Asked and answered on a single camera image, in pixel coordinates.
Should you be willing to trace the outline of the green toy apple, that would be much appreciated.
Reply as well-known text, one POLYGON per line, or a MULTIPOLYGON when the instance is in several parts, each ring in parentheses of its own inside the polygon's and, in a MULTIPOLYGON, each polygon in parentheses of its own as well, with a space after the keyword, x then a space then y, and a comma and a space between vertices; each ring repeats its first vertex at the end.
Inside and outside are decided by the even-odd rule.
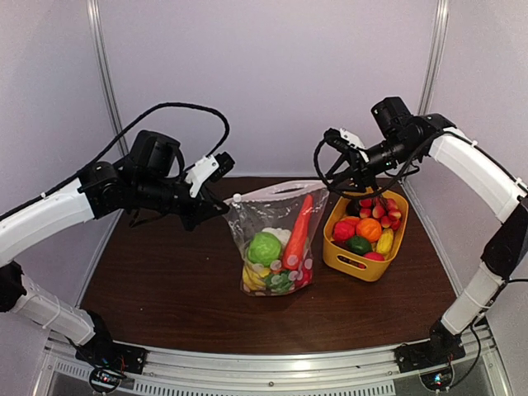
POLYGON ((281 256, 281 241, 272 233, 256 233, 247 248, 247 259, 254 264, 269 267, 281 256))

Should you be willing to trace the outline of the yellow toy bell pepper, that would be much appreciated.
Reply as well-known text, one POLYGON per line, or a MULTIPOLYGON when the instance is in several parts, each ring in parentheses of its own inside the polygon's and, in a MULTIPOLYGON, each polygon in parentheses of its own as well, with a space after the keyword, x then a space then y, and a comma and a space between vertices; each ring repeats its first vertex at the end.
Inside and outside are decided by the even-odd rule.
POLYGON ((254 267, 253 265, 245 264, 243 266, 243 290, 250 293, 267 289, 266 278, 270 274, 271 270, 267 267, 261 265, 254 267))

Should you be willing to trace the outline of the red toy bell pepper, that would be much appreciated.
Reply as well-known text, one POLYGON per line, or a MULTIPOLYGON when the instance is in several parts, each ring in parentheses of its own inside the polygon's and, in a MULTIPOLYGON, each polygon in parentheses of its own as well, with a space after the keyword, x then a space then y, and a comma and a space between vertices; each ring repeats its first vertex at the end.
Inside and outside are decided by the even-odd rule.
POLYGON ((312 267, 310 267, 309 269, 303 267, 301 270, 299 270, 298 275, 295 279, 295 287, 303 288, 306 285, 309 285, 312 282, 313 273, 314 272, 312 267))

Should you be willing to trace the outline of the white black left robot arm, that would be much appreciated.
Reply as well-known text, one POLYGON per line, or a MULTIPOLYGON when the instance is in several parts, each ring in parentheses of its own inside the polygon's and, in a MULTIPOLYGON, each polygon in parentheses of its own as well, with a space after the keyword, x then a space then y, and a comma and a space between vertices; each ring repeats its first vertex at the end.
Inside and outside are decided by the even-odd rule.
POLYGON ((158 132, 140 131, 122 159, 89 165, 57 191, 2 219, 2 312, 25 316, 85 347, 99 365, 113 365, 119 350, 102 318, 40 288, 24 274, 16 257, 65 229, 118 210, 177 215, 184 228, 192 231, 207 219, 228 212, 228 206, 205 184, 218 181, 233 166, 228 153, 207 154, 186 166, 178 141, 158 132))

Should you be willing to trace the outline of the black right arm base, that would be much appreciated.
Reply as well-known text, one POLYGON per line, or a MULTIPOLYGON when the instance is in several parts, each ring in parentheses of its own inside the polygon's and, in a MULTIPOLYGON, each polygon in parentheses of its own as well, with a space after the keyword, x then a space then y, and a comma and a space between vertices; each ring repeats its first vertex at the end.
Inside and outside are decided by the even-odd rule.
POLYGON ((465 357, 460 334, 452 334, 440 320, 430 328, 426 341, 404 343, 394 349, 400 373, 424 370, 437 365, 446 365, 465 357))

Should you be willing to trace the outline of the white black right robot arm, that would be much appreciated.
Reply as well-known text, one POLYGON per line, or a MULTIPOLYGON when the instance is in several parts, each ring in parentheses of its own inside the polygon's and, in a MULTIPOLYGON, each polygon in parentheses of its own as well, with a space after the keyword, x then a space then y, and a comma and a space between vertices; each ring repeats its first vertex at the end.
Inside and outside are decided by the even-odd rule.
POLYGON ((483 249, 475 275, 461 295, 431 329, 423 357, 440 364, 455 349, 454 338, 491 307, 527 254, 527 186, 469 140, 440 114, 414 115, 400 97, 386 97, 371 109, 384 139, 366 148, 360 138, 344 129, 324 132, 321 145, 340 156, 319 178, 342 198, 361 192, 374 198, 383 193, 376 184, 380 173, 397 169, 398 182, 413 161, 425 157, 447 167, 468 185, 500 222, 483 249))

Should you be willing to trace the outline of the clear zip top bag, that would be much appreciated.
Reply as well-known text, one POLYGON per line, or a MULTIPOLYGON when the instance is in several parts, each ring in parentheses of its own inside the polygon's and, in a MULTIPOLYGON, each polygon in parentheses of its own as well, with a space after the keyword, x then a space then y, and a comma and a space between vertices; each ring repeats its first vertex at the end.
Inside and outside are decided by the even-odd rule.
POLYGON ((224 201, 224 216, 243 261, 241 290, 282 296, 314 278, 311 244, 328 201, 316 180, 285 181, 224 201))

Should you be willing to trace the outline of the white toy cauliflower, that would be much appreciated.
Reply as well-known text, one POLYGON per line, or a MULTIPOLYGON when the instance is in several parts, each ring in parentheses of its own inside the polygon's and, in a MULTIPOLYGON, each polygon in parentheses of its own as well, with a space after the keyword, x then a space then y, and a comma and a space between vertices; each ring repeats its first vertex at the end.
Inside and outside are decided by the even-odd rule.
POLYGON ((267 227, 262 231, 274 235, 280 241, 283 247, 289 242, 291 236, 291 231, 288 229, 267 227))

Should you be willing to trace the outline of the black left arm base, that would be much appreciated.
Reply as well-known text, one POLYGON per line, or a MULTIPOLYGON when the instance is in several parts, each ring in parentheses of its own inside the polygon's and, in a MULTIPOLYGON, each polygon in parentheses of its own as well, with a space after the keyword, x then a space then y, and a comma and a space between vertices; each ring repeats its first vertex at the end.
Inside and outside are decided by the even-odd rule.
POLYGON ((75 357, 78 360, 85 361, 92 367, 119 374, 142 374, 148 354, 142 347, 119 342, 89 342, 84 346, 71 343, 71 345, 76 351, 75 357))

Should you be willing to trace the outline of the orange toy carrot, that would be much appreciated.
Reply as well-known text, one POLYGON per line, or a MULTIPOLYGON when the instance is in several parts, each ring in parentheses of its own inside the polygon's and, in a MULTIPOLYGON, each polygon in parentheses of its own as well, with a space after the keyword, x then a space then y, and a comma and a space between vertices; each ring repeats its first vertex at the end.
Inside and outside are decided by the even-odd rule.
POLYGON ((314 198, 307 195, 300 208, 290 239, 286 244, 282 265, 285 269, 294 271, 299 267, 304 255, 304 247, 309 233, 309 221, 313 212, 314 198))

